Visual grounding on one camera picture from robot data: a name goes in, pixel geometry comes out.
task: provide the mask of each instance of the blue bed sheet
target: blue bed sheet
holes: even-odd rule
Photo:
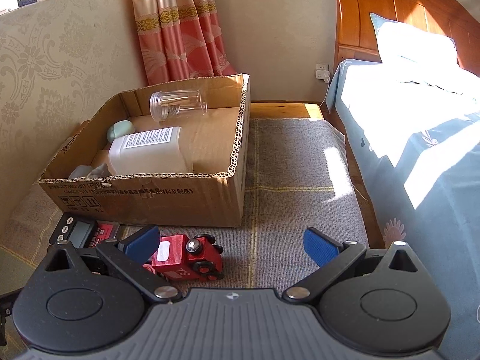
[[[440,352],[452,360],[480,352],[480,105],[468,93],[399,82],[382,64],[346,60],[326,98],[385,244],[408,242],[450,304]]]

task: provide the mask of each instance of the wall outlet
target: wall outlet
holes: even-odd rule
[[[315,65],[315,70],[316,71],[327,71],[328,70],[328,64],[316,64]]]
[[[327,69],[317,69],[315,71],[315,77],[325,81],[327,84],[330,82],[330,72]]]

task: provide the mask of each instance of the beige wall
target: beige wall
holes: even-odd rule
[[[49,0],[0,16],[0,231],[78,123],[145,83],[131,0]]]
[[[251,74],[252,100],[321,102],[316,63],[332,65],[335,0],[216,0],[226,54]],[[480,0],[459,0],[480,20]]]

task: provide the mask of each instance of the red toy train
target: red toy train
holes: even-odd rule
[[[185,234],[162,236],[151,266],[169,280],[217,280],[223,278],[223,248],[215,237],[201,234],[189,239]]]

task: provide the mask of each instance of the pink curtain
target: pink curtain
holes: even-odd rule
[[[236,72],[214,0],[133,0],[149,85]]]

